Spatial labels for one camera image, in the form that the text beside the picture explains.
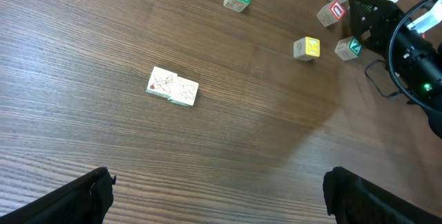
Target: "wood grain surface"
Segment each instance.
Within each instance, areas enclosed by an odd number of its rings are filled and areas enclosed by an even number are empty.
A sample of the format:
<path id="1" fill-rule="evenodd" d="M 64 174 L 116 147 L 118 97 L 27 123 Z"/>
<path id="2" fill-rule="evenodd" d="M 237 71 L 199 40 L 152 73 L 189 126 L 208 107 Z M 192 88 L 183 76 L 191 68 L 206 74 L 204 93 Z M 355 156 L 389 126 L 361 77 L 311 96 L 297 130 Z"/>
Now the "wood grain surface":
<path id="1" fill-rule="evenodd" d="M 441 140 L 366 80 L 378 55 L 334 54 L 349 16 L 323 28 L 326 3 L 0 0 L 0 215 L 106 166 L 105 223 L 334 223 L 323 176 L 343 166 L 442 216 Z M 312 62 L 292 59 L 305 36 Z M 154 66 L 200 83 L 195 106 L 145 93 Z"/>

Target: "block pair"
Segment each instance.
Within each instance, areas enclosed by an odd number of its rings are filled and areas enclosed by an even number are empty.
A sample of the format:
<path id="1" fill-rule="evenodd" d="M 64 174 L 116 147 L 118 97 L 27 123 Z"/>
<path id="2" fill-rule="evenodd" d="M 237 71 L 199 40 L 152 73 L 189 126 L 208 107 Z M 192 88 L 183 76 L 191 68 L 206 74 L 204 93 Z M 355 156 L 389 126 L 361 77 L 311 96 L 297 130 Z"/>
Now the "block pair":
<path id="1" fill-rule="evenodd" d="M 345 8 L 342 3 L 346 2 L 347 0 L 329 1 L 330 3 L 323 6 L 316 15 L 324 27 L 328 27 L 334 23 L 339 22 L 345 14 Z"/>
<path id="2" fill-rule="evenodd" d="M 182 106 L 193 106 L 199 84 L 162 68 L 153 67 L 146 92 Z"/>

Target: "wooden table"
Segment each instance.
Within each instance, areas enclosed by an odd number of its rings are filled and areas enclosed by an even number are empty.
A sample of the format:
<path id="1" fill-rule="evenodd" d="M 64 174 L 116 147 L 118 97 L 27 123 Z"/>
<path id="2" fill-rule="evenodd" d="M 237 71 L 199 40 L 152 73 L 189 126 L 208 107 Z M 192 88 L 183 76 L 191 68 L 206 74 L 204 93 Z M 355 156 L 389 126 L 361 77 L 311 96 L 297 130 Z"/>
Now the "wooden table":
<path id="1" fill-rule="evenodd" d="M 323 28 L 326 3 L 0 0 L 0 214 L 106 166 L 105 223 L 334 223 L 322 182 L 343 166 L 442 216 L 441 140 L 366 80 L 378 55 L 334 54 L 349 19 Z M 292 59 L 305 36 L 313 62 Z M 154 66 L 199 82 L 195 106 L 146 94 Z"/>

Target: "green led light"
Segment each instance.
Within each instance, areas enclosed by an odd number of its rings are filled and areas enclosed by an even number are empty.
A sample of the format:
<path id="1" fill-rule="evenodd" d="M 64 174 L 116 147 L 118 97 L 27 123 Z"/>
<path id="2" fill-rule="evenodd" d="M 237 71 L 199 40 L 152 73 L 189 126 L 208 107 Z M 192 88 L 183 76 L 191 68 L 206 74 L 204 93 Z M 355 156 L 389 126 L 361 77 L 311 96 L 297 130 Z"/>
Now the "green led light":
<path id="1" fill-rule="evenodd" d="M 424 88 L 426 91 L 431 91 L 431 90 L 433 89 L 429 83 L 424 84 L 424 85 L 423 85 L 423 88 Z"/>

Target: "wire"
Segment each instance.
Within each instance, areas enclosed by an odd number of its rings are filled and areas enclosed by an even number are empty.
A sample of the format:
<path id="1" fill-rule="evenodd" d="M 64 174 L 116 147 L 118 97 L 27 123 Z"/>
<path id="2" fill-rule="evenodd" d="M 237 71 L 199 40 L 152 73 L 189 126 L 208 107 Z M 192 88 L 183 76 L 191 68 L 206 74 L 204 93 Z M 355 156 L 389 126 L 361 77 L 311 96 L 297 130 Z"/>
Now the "wire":
<path id="1" fill-rule="evenodd" d="M 411 92 L 409 92 L 398 80 L 396 74 L 394 73 L 394 65 L 393 65 L 393 45 L 394 41 L 396 39 L 396 36 L 398 35 L 399 29 L 402 27 L 402 25 L 413 15 L 417 10 L 419 10 L 422 6 L 426 5 L 427 3 L 435 1 L 435 0 L 422 0 L 420 3 L 416 4 L 413 8 L 411 8 L 405 16 L 401 19 L 398 26 L 394 29 L 392 38 L 390 39 L 390 43 L 388 45 L 388 73 L 390 74 L 390 77 L 393 80 L 393 83 L 399 88 L 399 91 L 402 92 L 405 96 L 407 96 L 411 101 L 418 104 L 420 107 L 427 109 L 430 112 L 442 115 L 442 111 L 436 110 L 429 104 L 425 103 L 424 101 L 418 99 L 416 96 L 412 95 Z"/>
<path id="2" fill-rule="evenodd" d="M 384 64 L 386 64 L 383 60 L 380 60 L 380 59 L 372 62 L 371 64 L 368 64 L 368 66 L 365 68 L 365 71 L 364 71 L 365 76 L 373 83 L 373 85 L 376 87 L 376 89 L 382 95 L 382 97 L 386 97 L 387 99 L 391 99 L 393 97 L 396 97 L 397 95 L 400 95 L 401 94 L 400 91 L 396 91 L 396 92 L 390 93 L 389 95 L 383 94 L 382 91 L 379 89 L 379 87 L 376 85 L 376 83 L 374 83 L 374 80 L 367 74 L 367 70 L 369 68 L 371 68 L 373 65 L 377 64 L 377 63 L 384 63 Z"/>

